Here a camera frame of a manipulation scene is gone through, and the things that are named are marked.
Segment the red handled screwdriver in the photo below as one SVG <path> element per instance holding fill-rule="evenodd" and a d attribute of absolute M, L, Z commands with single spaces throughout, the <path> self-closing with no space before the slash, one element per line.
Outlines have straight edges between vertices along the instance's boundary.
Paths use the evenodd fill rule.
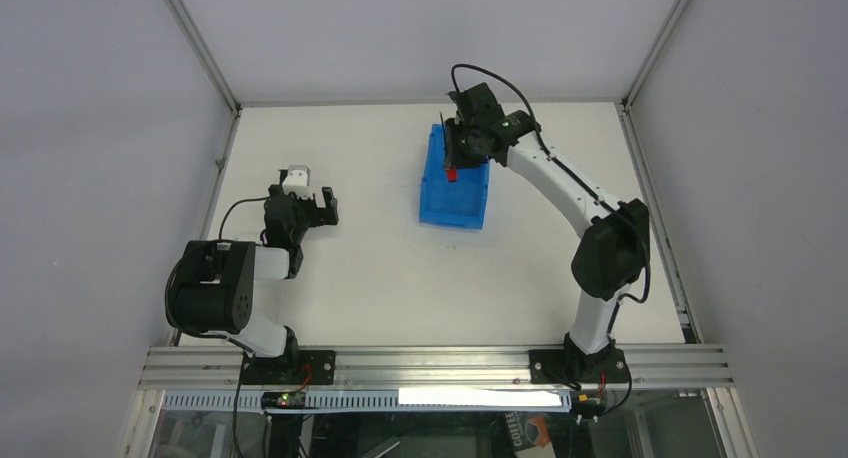
<path fill-rule="evenodd" d="M 455 183 L 458 180 L 458 171 L 454 163 L 453 157 L 453 141 L 451 138 L 450 126 L 445 121 L 442 113 L 439 114 L 440 126 L 443 134 L 444 158 L 442 168 L 449 183 Z"/>

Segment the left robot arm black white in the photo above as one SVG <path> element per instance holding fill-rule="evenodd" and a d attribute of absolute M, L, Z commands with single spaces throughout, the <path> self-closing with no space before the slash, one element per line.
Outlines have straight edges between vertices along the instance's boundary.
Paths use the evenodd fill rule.
<path fill-rule="evenodd" d="M 338 201 L 329 187 L 311 187 L 311 170 L 292 165 L 259 198 L 264 228 L 259 241 L 218 236 L 193 240 L 165 285 L 164 309 L 177 331 L 198 339 L 224 339 L 258 359 L 299 362 L 295 332 L 254 308 L 259 280 L 290 280 L 302 266 L 308 230 L 335 226 Z"/>

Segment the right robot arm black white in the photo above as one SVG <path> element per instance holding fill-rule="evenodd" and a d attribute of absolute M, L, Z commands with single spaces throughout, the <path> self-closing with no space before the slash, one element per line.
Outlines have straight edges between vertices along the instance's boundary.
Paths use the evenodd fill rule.
<path fill-rule="evenodd" d="M 587 366 L 608 358 L 615 346 L 617 310 L 638 279 L 650 279 L 647 206 L 604 192 L 545 145 L 534 117 L 508 115 L 443 121 L 444 168 L 450 180 L 461 169 L 496 162 L 525 179 L 566 219 L 579 243 L 570 264 L 580 289 L 575 321 L 563 347 Z"/>

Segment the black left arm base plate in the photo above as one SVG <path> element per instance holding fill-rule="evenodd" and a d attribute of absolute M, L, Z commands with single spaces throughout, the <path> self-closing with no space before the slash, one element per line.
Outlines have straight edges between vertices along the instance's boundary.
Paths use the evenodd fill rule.
<path fill-rule="evenodd" d="M 289 357 L 243 358 L 239 382 L 261 386 L 328 386 L 335 380 L 337 353 L 307 349 L 292 362 Z"/>

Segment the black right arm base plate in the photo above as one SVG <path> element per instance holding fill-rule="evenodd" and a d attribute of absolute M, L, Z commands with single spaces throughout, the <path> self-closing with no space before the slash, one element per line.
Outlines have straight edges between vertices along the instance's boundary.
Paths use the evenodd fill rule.
<path fill-rule="evenodd" d="M 531 349 L 528 358 L 533 384 L 600 384 L 602 377 L 626 384 L 630 377 L 623 351 L 610 346 L 588 355 L 579 349 Z"/>

